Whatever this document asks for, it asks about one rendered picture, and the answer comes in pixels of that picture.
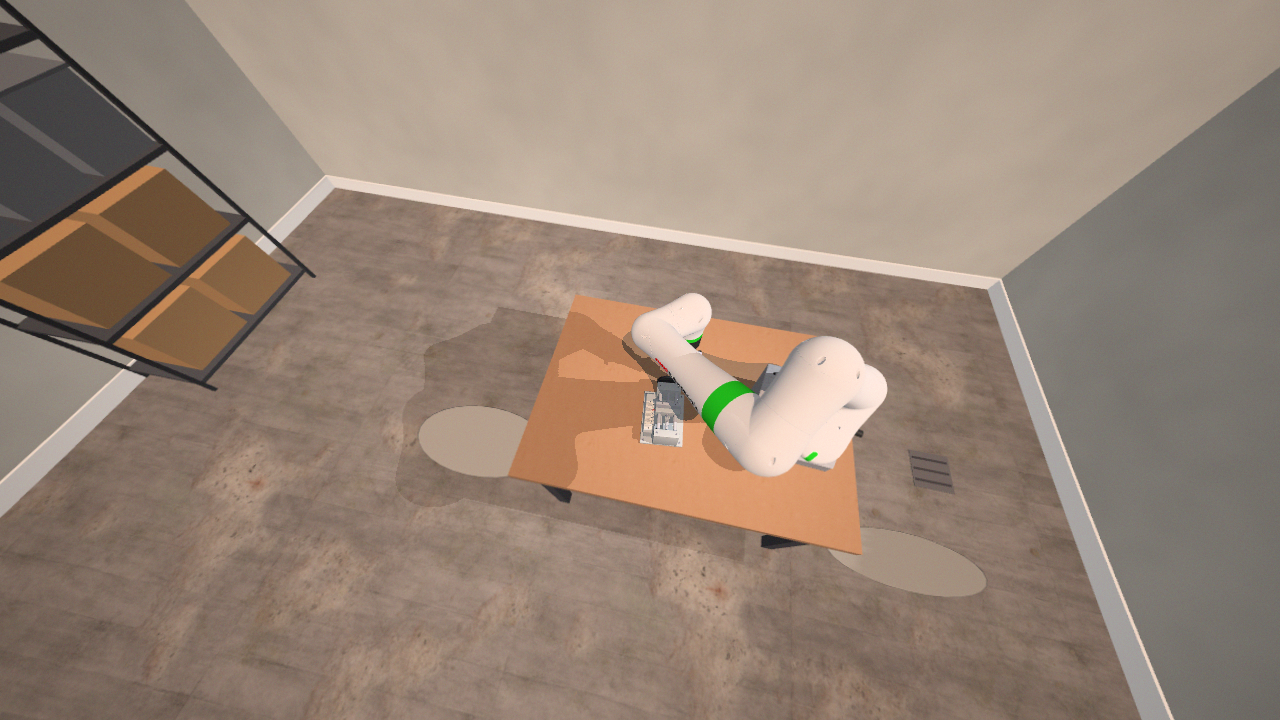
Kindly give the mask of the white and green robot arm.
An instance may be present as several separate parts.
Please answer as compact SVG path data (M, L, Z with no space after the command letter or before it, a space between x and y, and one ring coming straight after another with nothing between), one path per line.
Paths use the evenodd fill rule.
M832 336L803 341L760 397L698 352L710 315L704 296L684 293L637 316L631 334L744 469L780 477L800 455L832 462L864 434L859 428L884 401L887 384L852 345Z

